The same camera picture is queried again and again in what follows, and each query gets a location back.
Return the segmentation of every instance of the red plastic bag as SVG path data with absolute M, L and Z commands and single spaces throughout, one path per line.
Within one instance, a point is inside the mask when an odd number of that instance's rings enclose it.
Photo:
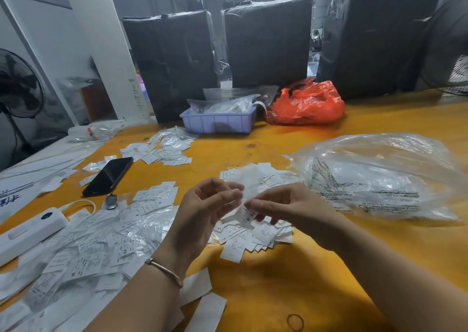
M 266 112 L 270 124 L 330 124 L 344 116 L 345 106 L 331 81 L 313 83 L 315 77 L 283 88 Z

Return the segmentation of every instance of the hand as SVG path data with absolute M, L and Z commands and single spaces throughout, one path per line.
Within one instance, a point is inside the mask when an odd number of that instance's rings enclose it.
M 245 206 L 258 214 L 256 220 L 265 216 L 272 217 L 272 224 L 278 219 L 286 220 L 331 251 L 335 250 L 341 231 L 351 224 L 319 195 L 299 183 L 266 190 L 246 201 Z
M 173 269 L 179 277 L 200 255 L 214 225 L 228 212 L 241 205 L 242 184 L 208 178 L 185 193 L 174 222 L 153 254 L 156 262 Z

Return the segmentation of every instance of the white power bank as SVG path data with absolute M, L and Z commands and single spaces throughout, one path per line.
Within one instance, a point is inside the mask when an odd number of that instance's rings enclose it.
M 63 229 L 67 223 L 57 208 L 49 208 L 0 235 L 0 266 Z

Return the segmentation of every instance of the fan stand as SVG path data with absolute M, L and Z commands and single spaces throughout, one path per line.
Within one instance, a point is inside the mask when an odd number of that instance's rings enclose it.
M 21 145 L 21 151 L 24 152 L 27 155 L 32 155 L 35 153 L 34 149 L 32 148 L 31 144 L 26 141 L 26 138 L 24 137 L 23 133 L 21 132 L 20 128 L 18 125 L 16 125 L 15 121 L 13 120 L 13 117 L 11 116 L 10 111 L 8 110 L 7 106 L 4 105 L 2 102 L 0 102 L 0 113 L 4 113 L 11 124 L 11 127 L 13 128 L 13 131 L 18 135 L 20 138 L 20 141 L 22 142 Z

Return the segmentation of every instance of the forearm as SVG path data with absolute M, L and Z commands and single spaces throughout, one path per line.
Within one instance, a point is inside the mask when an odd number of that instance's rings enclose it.
M 460 332 L 468 326 L 468 295 L 431 275 L 350 223 L 337 254 L 400 332 Z
M 185 264 L 181 264 L 172 252 L 158 249 L 152 257 L 179 277 L 185 276 Z M 85 332 L 163 331 L 178 296 L 179 287 L 171 277 L 144 264 Z

